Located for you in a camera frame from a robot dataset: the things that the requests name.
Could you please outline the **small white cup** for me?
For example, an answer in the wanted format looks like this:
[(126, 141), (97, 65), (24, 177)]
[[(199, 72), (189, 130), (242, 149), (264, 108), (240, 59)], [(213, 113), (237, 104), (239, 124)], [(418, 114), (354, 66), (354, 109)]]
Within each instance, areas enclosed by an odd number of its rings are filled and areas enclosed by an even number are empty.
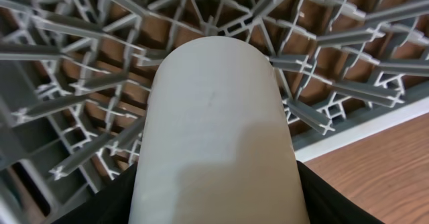
[(205, 37), (170, 53), (149, 96), (130, 223), (307, 223), (267, 58)]

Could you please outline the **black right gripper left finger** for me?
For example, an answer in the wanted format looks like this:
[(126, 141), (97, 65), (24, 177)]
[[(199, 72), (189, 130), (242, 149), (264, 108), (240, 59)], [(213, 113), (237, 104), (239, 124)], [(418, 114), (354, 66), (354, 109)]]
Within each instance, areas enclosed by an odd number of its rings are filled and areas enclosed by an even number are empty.
[(53, 224), (128, 224), (136, 174), (137, 164), (134, 164)]

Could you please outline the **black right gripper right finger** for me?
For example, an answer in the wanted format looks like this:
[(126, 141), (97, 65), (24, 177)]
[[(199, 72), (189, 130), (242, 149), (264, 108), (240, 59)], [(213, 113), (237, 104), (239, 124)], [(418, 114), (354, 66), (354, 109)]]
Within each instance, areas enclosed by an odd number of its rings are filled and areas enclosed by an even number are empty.
[(297, 161), (306, 209), (311, 224), (383, 224)]

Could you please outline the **grey dishwasher rack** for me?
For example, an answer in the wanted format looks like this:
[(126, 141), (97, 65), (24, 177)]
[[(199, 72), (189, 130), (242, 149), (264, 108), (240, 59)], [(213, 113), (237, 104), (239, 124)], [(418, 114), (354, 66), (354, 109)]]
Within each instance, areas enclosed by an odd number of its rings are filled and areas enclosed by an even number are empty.
[(134, 164), (158, 66), (204, 36), (269, 60), (303, 162), (428, 112), (428, 0), (1, 0), (1, 222)]

